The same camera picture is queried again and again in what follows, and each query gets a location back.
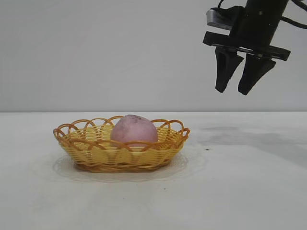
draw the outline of pink egg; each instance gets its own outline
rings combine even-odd
[[[111,132],[111,140],[119,142],[147,141],[157,142],[158,132],[154,124],[141,116],[126,115],[121,118]],[[133,146],[146,146],[144,144],[131,144]]]

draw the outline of wicker basket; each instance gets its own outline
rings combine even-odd
[[[110,119],[77,120],[63,124],[53,130],[61,147],[71,156],[79,169],[93,173],[147,172],[157,170],[170,163],[172,158],[183,148],[190,130],[184,128],[178,120],[152,120],[157,127],[158,142],[133,141],[120,143],[110,140],[114,121],[123,116]],[[179,124],[175,131],[172,125]],[[129,147],[130,144],[142,143],[145,147]]]

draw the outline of white wall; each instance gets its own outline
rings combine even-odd
[[[307,31],[281,22],[290,49],[250,92],[215,90],[202,43],[217,0],[0,0],[0,111],[307,110]],[[225,7],[246,0],[226,0]],[[307,23],[293,3],[285,15]]]

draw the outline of white table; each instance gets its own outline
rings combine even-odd
[[[307,229],[307,113],[128,113],[191,129],[151,173],[79,172],[52,134],[125,114],[0,114],[0,229]]]

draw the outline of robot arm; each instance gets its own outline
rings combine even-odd
[[[280,21],[300,28],[307,25],[283,17],[289,0],[248,0],[245,7],[222,9],[221,4],[207,12],[209,26],[230,30],[229,35],[207,32],[203,43],[215,46],[217,61],[216,90],[224,92],[239,64],[244,60],[238,52],[246,53],[246,62],[238,91],[247,95],[268,71],[275,67],[273,59],[286,61],[290,51],[271,46]],[[307,5],[292,0],[307,11]]]

